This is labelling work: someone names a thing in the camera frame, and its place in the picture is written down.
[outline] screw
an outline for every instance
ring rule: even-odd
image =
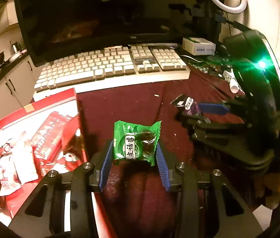
[[[88,163],[85,163],[84,166],[83,166],[85,169],[89,169],[89,168],[92,168],[93,167],[93,164],[88,162]]]
[[[214,169],[213,174],[216,175],[216,176],[220,176],[222,174],[222,172],[221,172],[221,170]]]
[[[185,163],[184,162],[179,162],[179,163],[177,163],[177,167],[180,168],[180,169],[183,169],[183,168],[185,168]]]
[[[50,170],[48,173],[47,173],[47,175],[49,176],[49,177],[54,177],[55,175],[57,175],[58,174],[58,172],[56,171],[56,170]]]

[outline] green candy wrapper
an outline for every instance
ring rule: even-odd
[[[161,121],[152,126],[115,122],[113,159],[145,160],[154,166],[154,153],[160,137],[160,128]]]

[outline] person's hand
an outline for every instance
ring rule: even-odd
[[[275,209],[280,202],[280,173],[267,173],[254,179],[255,196],[262,198],[265,194],[265,187],[272,191],[266,196],[266,207]]]

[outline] spacebar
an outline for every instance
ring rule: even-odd
[[[94,71],[80,72],[67,76],[58,77],[55,80],[55,86],[65,86],[70,84],[76,84],[80,82],[88,82],[95,80]]]

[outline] tablecloth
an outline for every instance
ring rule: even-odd
[[[89,91],[77,95],[90,157],[113,138],[118,120],[150,126],[162,121],[160,140],[180,161],[194,162],[194,146],[187,129],[175,120],[170,104],[180,94],[197,102],[219,102],[234,97],[229,84],[191,68],[188,80],[146,83]],[[208,115],[211,121],[240,123],[234,115]],[[201,160],[202,167],[214,164]],[[157,166],[145,161],[112,166],[101,194],[108,217],[119,238],[171,237],[175,227],[176,194],[162,186]]]

